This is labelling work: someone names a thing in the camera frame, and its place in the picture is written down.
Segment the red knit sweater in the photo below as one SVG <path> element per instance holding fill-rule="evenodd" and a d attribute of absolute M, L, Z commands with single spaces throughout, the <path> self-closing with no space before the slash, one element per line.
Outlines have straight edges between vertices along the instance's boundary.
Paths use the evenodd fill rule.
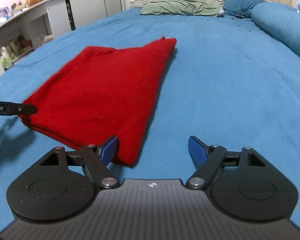
<path fill-rule="evenodd" d="M 25 100 L 37 113 L 22 123 L 76 150 L 114 135 L 119 149 L 111 161 L 135 165 L 176 42 L 84 48 Z"/>

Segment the white desk shelf unit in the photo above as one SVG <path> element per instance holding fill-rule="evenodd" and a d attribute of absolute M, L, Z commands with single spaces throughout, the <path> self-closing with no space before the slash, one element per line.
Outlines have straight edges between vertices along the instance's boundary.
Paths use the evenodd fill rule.
<path fill-rule="evenodd" d="M 45 0 L 0 25 L 0 48 L 19 35 L 34 42 L 40 35 L 57 38 L 70 31 L 65 0 Z M 3 73 L 0 62 L 0 76 Z"/>

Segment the black lamp pole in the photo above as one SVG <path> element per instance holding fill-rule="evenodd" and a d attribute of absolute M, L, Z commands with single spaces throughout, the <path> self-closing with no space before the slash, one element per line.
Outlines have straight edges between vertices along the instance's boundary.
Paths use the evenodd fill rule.
<path fill-rule="evenodd" d="M 75 27 L 74 18 L 72 15 L 70 0 L 65 0 L 65 3 L 66 3 L 66 9 L 68 12 L 68 18 L 69 18 L 71 30 L 75 30 L 76 27 Z"/>

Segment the green pillow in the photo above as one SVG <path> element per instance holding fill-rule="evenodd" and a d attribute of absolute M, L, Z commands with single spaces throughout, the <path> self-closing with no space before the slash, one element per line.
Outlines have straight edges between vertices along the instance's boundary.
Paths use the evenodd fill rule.
<path fill-rule="evenodd" d="M 220 3 L 213 0 L 160 0 L 146 3 L 140 14 L 217 17 L 220 9 Z"/>

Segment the blue rolled duvet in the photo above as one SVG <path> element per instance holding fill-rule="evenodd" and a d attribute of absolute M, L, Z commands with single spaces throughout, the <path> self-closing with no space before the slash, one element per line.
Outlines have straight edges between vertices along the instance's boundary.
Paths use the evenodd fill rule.
<path fill-rule="evenodd" d="M 300 56 L 300 13 L 295 8 L 276 2 L 260 3 L 251 10 L 251 20 Z"/>

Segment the dark blue pillow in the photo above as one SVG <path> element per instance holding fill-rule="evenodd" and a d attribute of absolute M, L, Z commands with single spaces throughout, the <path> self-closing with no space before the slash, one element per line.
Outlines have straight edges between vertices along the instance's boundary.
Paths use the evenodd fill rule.
<path fill-rule="evenodd" d="M 265 0 L 224 0 L 223 10 L 230 16 L 251 18 L 252 9 L 265 2 Z"/>

